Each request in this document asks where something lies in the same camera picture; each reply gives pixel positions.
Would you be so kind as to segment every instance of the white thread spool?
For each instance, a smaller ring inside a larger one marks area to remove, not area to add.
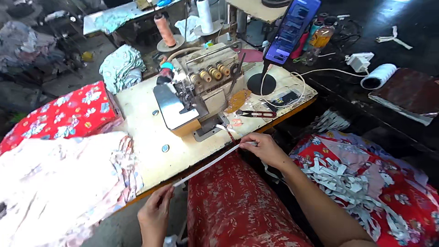
[[[360,82],[361,87],[368,90],[374,90],[382,87],[384,83],[396,72],[395,65],[386,63],[378,66],[368,76]]]
[[[209,0],[197,1],[198,15],[201,21],[201,31],[210,33],[213,31],[212,16],[210,14]]]

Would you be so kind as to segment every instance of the forearm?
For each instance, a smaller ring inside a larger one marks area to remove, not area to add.
[[[354,218],[313,184],[294,162],[289,163],[281,172],[325,246],[340,246],[351,240],[373,242]]]

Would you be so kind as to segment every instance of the folded cloth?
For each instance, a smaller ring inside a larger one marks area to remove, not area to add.
[[[133,80],[133,75],[137,72],[145,71],[146,67],[140,52],[125,44],[110,55],[108,55],[99,68],[99,73],[103,76],[107,90],[112,94],[127,89],[142,80]]]
[[[131,142],[121,131],[25,139],[0,156],[0,246],[80,246],[143,187]]]
[[[110,132],[123,122],[122,114],[105,90],[104,82],[86,85],[31,112],[6,134],[0,155],[23,139],[86,137]]]

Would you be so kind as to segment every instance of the left hand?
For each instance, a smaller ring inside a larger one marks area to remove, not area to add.
[[[172,184],[156,190],[139,210],[137,218],[142,234],[142,247],[161,247],[166,236],[169,203],[173,196]]]

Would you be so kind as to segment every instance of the phone screen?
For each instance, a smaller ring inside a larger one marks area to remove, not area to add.
[[[288,8],[265,59],[284,64],[319,6],[319,0],[295,0]]]

